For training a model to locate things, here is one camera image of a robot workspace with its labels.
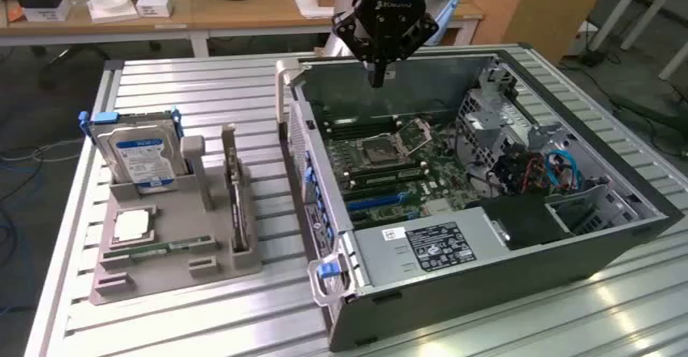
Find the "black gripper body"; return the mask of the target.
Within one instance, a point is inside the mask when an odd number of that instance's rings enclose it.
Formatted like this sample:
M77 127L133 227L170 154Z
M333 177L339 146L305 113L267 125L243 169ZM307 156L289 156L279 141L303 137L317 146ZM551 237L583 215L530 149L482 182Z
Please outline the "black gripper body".
M406 59L430 37L433 20L423 0L354 0L351 53L369 63Z

